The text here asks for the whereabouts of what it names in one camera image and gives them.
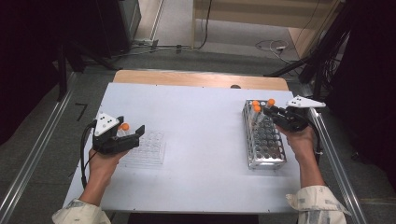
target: white sleeve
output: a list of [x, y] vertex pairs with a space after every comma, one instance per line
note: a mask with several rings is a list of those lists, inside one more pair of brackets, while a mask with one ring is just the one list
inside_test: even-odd
[[299, 224], [347, 223], [344, 214], [350, 215], [325, 186], [306, 187], [286, 198], [289, 205], [299, 211]]
[[106, 213], [98, 206], [73, 200], [65, 208], [52, 215], [55, 224], [111, 224]]

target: gray floor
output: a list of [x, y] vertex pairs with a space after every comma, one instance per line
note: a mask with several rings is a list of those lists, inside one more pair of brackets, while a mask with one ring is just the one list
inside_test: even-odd
[[[167, 18], [172, 18], [172, 15], [169, 14], [172, 13], [162, 14], [162, 20], [156, 35], [160, 39], [160, 43], [188, 43], [187, 34], [184, 34], [185, 37], [182, 39], [178, 39], [183, 35], [177, 35], [175, 30], [169, 32], [170, 29], [173, 29], [171, 27], [164, 29], [165, 21], [170, 20]], [[227, 24], [225, 27], [231, 29], [232, 26], [229, 25], [231, 24]], [[122, 66], [124, 69], [207, 71], [261, 76], [282, 68], [285, 63], [271, 52], [256, 49], [254, 47], [256, 39], [258, 42], [266, 39], [290, 40], [284, 28], [262, 27], [262, 29], [266, 31], [265, 34], [257, 33], [257, 38], [251, 37], [249, 46], [245, 46], [247, 42], [243, 41], [244, 38], [241, 39], [241, 36], [236, 36], [234, 39], [227, 40], [228, 43], [232, 43], [231, 45], [236, 47], [229, 48], [230, 45], [227, 45], [224, 48], [222, 44], [217, 45], [216, 41], [220, 42], [222, 38], [219, 35], [229, 31], [225, 30], [223, 33], [210, 33], [210, 31], [207, 46], [205, 46], [207, 49], [202, 51], [182, 51], [180, 54], [176, 54], [173, 50], [164, 50], [155, 53], [129, 55], [121, 57], [115, 64]], [[290, 53], [285, 54], [285, 57], [288, 60], [296, 60], [292, 46], [290, 46]], [[113, 79], [114, 75], [114, 71], [108, 71], [100, 65], [91, 65], [84, 74], [78, 74], [78, 81], [70, 101], [9, 223], [50, 223], [51, 214], [62, 207], [72, 173], [78, 164], [80, 135], [84, 127], [94, 118], [106, 90], [106, 85]], [[296, 78], [292, 75], [294, 73], [283, 77], [289, 81], [288, 84], [293, 93], [298, 94], [300, 84], [295, 81]], [[57, 88], [55, 87], [25, 119], [12, 138], [0, 146], [0, 200], [3, 201], [10, 183], [16, 177], [21, 165], [34, 146], [35, 140], [40, 135], [55, 106], [56, 98]], [[75, 105], [75, 103], [88, 104], [87, 110], [80, 121], [77, 121], [77, 118], [81, 112], [81, 107]], [[323, 117], [353, 188], [359, 200], [361, 200], [368, 222], [390, 223], [392, 220], [396, 220], [396, 213], [394, 213], [396, 204], [391, 200], [396, 198], [396, 194], [385, 174], [372, 164], [363, 164], [351, 160], [350, 156], [354, 150], [348, 143], [347, 133], [342, 122], [327, 110], [323, 111]], [[336, 197], [343, 201], [343, 195], [326, 155], [321, 158], [320, 170]], [[117, 214], [113, 223], [125, 223], [127, 218], [128, 214]], [[295, 223], [295, 220], [295, 214], [260, 216], [261, 223]], [[350, 217], [347, 218], [347, 221], [352, 223]]]

